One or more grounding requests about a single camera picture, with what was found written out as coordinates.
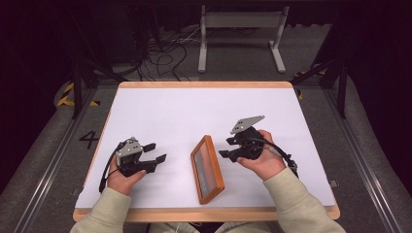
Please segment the person's left hand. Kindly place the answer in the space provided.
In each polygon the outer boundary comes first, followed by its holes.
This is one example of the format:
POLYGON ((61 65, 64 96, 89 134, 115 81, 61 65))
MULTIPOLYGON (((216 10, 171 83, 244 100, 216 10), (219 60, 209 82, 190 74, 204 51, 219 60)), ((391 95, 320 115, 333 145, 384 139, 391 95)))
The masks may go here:
POLYGON ((110 163, 107 186, 121 194, 129 196, 133 186, 141 181, 146 175, 147 172, 142 170, 130 177, 125 177, 118 170, 117 159, 113 158, 110 163))

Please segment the white metal table stand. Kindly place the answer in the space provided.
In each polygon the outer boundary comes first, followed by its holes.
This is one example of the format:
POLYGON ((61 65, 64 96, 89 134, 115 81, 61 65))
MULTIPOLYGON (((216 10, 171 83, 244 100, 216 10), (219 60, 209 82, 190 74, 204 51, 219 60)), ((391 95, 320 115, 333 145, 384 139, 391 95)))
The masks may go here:
POLYGON ((279 45, 289 15, 289 7, 275 12, 209 12, 201 8, 200 49, 198 72, 204 73, 207 64, 207 29, 208 28, 275 28, 275 37, 268 42, 279 73, 284 74, 286 67, 279 52, 279 45))

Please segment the yellow black floor tape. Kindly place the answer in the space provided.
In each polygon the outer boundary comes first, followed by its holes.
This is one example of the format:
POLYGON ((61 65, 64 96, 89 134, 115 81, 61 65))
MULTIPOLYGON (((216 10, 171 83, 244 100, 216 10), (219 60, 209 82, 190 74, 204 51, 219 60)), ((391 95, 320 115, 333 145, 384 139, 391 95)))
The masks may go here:
MULTIPOLYGON (((297 73, 294 74, 293 77, 294 77, 294 78, 299 78, 299 77, 303 76, 305 73, 306 73, 306 72, 297 72, 297 73)), ((320 71, 320 72, 316 73, 315 76, 322 77, 322 76, 325 75, 325 73, 326 73, 326 70, 320 71)), ((298 89, 298 90, 296 91, 296 93, 297 93, 297 98, 298 98, 298 100, 303 100, 303 93, 302 93, 302 91, 301 91, 300 89, 298 89)))
POLYGON ((75 101, 69 99, 71 91, 74 89, 74 83, 69 82, 63 89, 61 97, 58 99, 56 106, 74 106, 75 101))

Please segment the person's left leg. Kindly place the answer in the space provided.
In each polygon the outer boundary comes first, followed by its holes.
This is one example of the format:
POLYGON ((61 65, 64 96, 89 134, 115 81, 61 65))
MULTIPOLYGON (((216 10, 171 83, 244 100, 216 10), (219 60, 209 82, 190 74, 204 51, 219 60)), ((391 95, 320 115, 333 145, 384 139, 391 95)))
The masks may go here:
POLYGON ((199 233, 199 231, 186 222, 158 222, 151 224, 149 233, 199 233))

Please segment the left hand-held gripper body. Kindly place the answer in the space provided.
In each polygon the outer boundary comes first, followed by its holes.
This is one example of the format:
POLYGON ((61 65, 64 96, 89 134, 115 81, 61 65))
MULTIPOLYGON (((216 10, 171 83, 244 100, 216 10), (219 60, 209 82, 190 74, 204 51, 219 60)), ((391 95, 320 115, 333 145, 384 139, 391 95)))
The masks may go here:
POLYGON ((134 137, 120 144, 120 148, 116 151, 117 165, 125 177, 130 177, 142 170, 145 170, 147 173, 153 173, 155 171, 155 160, 140 160, 143 153, 143 146, 134 137))

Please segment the person's right hand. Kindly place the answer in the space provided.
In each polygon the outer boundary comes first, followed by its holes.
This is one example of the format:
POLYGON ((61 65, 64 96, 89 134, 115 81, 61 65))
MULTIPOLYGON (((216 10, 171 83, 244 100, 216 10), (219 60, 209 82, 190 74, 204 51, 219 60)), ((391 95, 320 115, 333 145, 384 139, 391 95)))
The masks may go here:
POLYGON ((286 165, 282 157, 272 152, 271 145, 273 144, 273 140, 271 134, 265 130, 259 130, 259 134, 269 142, 269 144, 263 146, 263 151, 259 158, 251 160, 239 157, 237 162, 243 167, 255 172, 263 181, 267 181, 285 170, 286 165))

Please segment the person's leg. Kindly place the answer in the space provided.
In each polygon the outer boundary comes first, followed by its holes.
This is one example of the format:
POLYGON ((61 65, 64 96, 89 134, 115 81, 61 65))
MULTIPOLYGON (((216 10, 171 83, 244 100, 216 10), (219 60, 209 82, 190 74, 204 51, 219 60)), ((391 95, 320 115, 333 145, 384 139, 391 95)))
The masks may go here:
POLYGON ((225 222, 215 233, 273 233, 264 222, 225 222))
POLYGON ((158 222, 151 224, 149 233, 199 233, 199 231, 186 222, 158 222))

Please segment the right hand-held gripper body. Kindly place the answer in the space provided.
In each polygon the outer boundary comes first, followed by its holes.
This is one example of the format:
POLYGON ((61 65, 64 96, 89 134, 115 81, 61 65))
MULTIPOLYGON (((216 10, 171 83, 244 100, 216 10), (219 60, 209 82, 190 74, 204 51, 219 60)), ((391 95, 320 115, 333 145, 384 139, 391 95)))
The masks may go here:
POLYGON ((237 139, 236 150, 231 150, 230 160, 236 162, 239 157, 252 160, 259 158, 264 145, 263 137, 253 127, 254 124, 264 119, 264 116, 251 116, 239 119, 233 126, 230 134, 237 139))

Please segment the wooden picture frame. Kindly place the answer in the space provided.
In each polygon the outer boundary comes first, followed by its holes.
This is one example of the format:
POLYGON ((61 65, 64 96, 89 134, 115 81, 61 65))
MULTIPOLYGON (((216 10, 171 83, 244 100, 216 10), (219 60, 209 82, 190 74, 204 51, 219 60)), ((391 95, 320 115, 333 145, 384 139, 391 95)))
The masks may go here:
POLYGON ((208 204, 224 190, 223 175, 212 137, 204 135, 190 154, 197 196, 201 205, 208 204))

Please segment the person's right leg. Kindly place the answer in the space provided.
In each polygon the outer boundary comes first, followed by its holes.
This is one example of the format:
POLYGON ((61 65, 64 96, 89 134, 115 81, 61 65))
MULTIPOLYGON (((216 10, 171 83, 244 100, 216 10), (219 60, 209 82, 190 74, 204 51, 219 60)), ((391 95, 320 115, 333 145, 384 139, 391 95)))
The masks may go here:
POLYGON ((273 233, 264 222, 225 222, 215 233, 273 233))

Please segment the black metal stand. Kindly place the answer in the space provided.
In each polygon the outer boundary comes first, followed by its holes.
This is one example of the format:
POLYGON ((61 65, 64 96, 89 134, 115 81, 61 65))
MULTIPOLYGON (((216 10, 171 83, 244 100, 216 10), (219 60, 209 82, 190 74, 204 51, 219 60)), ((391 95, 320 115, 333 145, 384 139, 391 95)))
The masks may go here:
POLYGON ((337 87, 337 111, 342 118, 346 118, 345 115, 345 102, 346 102, 346 88, 348 81, 348 69, 343 61, 332 59, 325 63, 315 65, 312 69, 301 73, 295 74, 290 80, 292 85, 302 83, 315 75, 325 72, 319 81, 319 85, 323 89, 331 89, 335 82, 338 82, 337 87))
POLYGON ((114 73, 89 6, 68 6, 67 11, 74 25, 73 82, 75 111, 73 118, 76 118, 84 108, 82 84, 84 83, 87 88, 92 89, 99 85, 99 80, 94 74, 95 70, 118 83, 125 82, 125 78, 114 73))

